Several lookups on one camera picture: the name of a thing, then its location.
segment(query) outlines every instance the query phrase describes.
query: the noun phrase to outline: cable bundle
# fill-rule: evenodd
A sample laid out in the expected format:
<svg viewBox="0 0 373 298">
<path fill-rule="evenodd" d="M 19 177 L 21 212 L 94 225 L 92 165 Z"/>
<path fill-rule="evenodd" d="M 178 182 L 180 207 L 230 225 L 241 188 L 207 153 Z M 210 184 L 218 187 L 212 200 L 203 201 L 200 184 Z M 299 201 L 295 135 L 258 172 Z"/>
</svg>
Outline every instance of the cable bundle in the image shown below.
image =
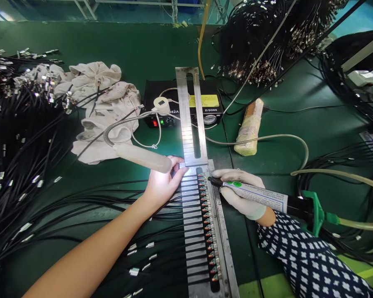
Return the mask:
<svg viewBox="0 0 373 298">
<path fill-rule="evenodd" d="M 357 52 L 373 41 L 373 30 L 348 34 L 337 38 L 330 45 L 335 56 L 337 64 L 342 65 Z M 373 70 L 373 53 L 362 61 L 358 62 L 355 67 L 357 70 Z"/>
<path fill-rule="evenodd" d="M 250 75 L 249 83 L 259 86 L 275 80 L 283 70 L 283 58 L 287 56 L 296 59 L 310 47 L 330 26 L 337 8 L 346 1 L 348 0 L 299 0 L 257 63 Z M 292 2 L 251 0 L 235 6 L 228 23 L 214 34 L 220 34 L 218 72 L 237 80 L 246 80 L 253 64 L 280 25 Z"/>
<path fill-rule="evenodd" d="M 10 95 L 14 86 L 13 78 L 21 75 L 28 67 L 38 64 L 62 64 L 58 59 L 45 59 L 47 55 L 57 53 L 58 50 L 49 50 L 43 54 L 28 52 L 29 48 L 18 51 L 16 55 L 3 56 L 4 50 L 0 50 L 0 98 L 3 95 Z"/>
<path fill-rule="evenodd" d="M 199 189 L 199 178 L 196 175 L 185 177 L 191 177 L 189 181 L 196 181 L 196 190 Z M 101 227 L 111 219 L 100 218 L 99 220 L 74 223 L 77 216 L 100 208 L 124 211 L 145 191 L 144 183 L 146 181 L 126 181 L 91 187 L 56 199 L 40 210 L 29 214 L 3 238 L 0 244 L 0 272 L 3 271 L 3 266 L 8 258 L 13 257 L 20 250 L 42 241 L 65 240 L 76 244 L 82 242 L 83 239 L 72 236 L 75 228 L 93 225 Z M 188 213 L 196 213 L 196 210 L 183 212 L 181 209 L 184 207 L 180 199 L 196 196 L 196 194 L 181 196 L 180 192 L 180 190 L 176 191 L 173 198 L 141 227 L 100 287 L 116 279 L 116 284 L 120 283 L 119 289 L 124 292 L 119 296 L 124 297 L 127 296 L 127 293 L 134 293 L 141 288 L 145 294 L 149 294 L 162 292 L 170 286 L 185 287 L 188 284 L 185 255 L 185 239 L 188 237 L 184 236 L 184 227 L 196 223 L 184 224 L 183 221 L 187 218 L 196 218 L 196 216 L 188 216 Z M 193 206 L 200 206 L 200 200 L 191 199 L 184 202 L 196 201 L 196 205 Z M 60 215 L 51 217 L 52 214 L 58 213 Z M 157 229 L 158 221 L 161 222 L 161 229 Z M 132 275 L 137 269 L 139 271 L 136 275 Z"/>
<path fill-rule="evenodd" d="M 319 56 L 319 70 L 330 89 L 345 103 L 353 106 L 360 115 L 373 124 L 373 101 L 365 101 L 347 82 L 341 68 L 342 60 L 334 54 L 332 45 Z"/>
<path fill-rule="evenodd" d="M 54 75 L 38 81 L 37 74 L 0 98 L 0 236 L 39 192 L 48 169 L 70 150 L 60 123 L 71 112 L 71 98 L 55 99 Z"/>
<path fill-rule="evenodd" d="M 373 141 L 360 142 L 323 155 L 310 161 L 305 168 L 332 168 L 334 166 L 373 167 Z M 305 173 L 297 176 L 295 183 L 296 195 L 301 196 L 302 190 L 309 190 L 314 175 L 314 173 Z M 363 185 L 363 183 L 345 180 L 333 175 L 330 176 L 346 183 Z M 369 189 L 362 202 L 360 214 L 358 221 L 372 221 L 369 218 L 373 214 L 373 187 Z M 333 248 L 339 253 L 373 266 L 373 232 L 348 228 L 341 233 L 332 233 L 322 227 L 319 236 L 333 245 Z"/>
</svg>

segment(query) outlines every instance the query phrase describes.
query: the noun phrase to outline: pressure gauge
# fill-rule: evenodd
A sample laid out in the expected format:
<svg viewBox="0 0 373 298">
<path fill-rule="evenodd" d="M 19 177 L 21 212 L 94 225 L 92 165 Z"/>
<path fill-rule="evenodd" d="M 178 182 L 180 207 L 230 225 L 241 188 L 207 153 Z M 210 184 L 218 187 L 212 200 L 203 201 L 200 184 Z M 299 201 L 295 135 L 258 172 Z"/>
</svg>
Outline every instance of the pressure gauge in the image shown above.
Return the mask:
<svg viewBox="0 0 373 298">
<path fill-rule="evenodd" d="M 217 121 L 217 117 L 214 115 L 206 115 L 203 118 L 204 124 L 207 124 L 207 125 L 213 124 L 215 121 Z"/>
</svg>

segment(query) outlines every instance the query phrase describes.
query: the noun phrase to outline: white glove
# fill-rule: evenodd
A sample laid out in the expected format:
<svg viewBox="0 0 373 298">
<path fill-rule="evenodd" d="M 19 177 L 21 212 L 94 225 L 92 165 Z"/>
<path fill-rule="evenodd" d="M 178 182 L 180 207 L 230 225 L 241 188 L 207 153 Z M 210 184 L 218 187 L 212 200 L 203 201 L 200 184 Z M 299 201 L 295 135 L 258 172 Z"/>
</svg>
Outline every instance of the white glove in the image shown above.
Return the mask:
<svg viewBox="0 0 373 298">
<path fill-rule="evenodd" d="M 221 178 L 223 182 L 238 181 L 253 186 L 265 188 L 260 177 L 254 176 L 241 170 L 215 170 L 212 173 L 212 176 L 215 178 Z M 232 205 L 240 213 L 244 214 L 248 219 L 258 220 L 262 218 L 266 211 L 266 206 L 239 197 L 229 187 L 221 187 L 220 192 L 230 205 Z"/>
</svg>

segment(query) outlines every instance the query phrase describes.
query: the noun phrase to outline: yellow label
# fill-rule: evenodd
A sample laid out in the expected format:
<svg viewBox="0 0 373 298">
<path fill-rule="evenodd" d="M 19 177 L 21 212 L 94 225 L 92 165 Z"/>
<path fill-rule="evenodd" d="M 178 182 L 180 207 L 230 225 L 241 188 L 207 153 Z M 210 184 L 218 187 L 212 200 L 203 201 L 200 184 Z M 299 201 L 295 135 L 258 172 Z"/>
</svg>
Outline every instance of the yellow label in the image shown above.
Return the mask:
<svg viewBox="0 0 373 298">
<path fill-rule="evenodd" d="M 202 95 L 201 97 L 202 97 L 202 107 L 220 106 L 220 103 L 218 102 L 218 96 L 216 94 Z M 196 108 L 195 96 L 194 95 L 191 95 L 191 98 L 189 99 L 189 107 L 190 108 Z"/>
</svg>

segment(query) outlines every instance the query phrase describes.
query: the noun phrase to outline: black control box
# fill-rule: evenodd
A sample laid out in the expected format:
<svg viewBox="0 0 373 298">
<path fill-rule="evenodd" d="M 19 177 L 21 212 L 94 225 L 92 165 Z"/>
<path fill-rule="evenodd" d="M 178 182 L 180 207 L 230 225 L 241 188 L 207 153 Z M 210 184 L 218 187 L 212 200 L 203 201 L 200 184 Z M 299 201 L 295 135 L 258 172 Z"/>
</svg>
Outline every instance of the black control box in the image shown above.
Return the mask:
<svg viewBox="0 0 373 298">
<path fill-rule="evenodd" d="M 192 80 L 187 81 L 188 93 L 194 101 L 194 83 Z M 177 81 L 146 81 L 145 85 L 145 96 L 143 104 L 146 111 L 150 111 L 154 108 L 153 101 L 159 97 L 160 93 L 169 88 L 177 88 Z M 212 81 L 200 81 L 200 92 L 202 97 L 203 106 L 203 121 L 205 125 L 218 124 L 223 116 L 223 107 L 221 105 L 221 97 L 217 90 L 216 84 Z M 169 90 L 162 95 L 165 98 L 172 99 L 178 102 L 178 91 Z M 174 102 L 169 103 L 170 113 L 174 116 L 179 117 L 179 105 Z M 191 107 L 191 120 L 193 124 L 197 124 L 196 120 L 196 108 Z M 157 122 L 155 115 L 149 115 L 144 118 L 147 125 L 151 128 L 158 128 L 159 125 L 162 127 L 168 126 L 179 126 L 180 121 L 174 119 L 169 115 L 159 115 L 159 123 Z"/>
</svg>

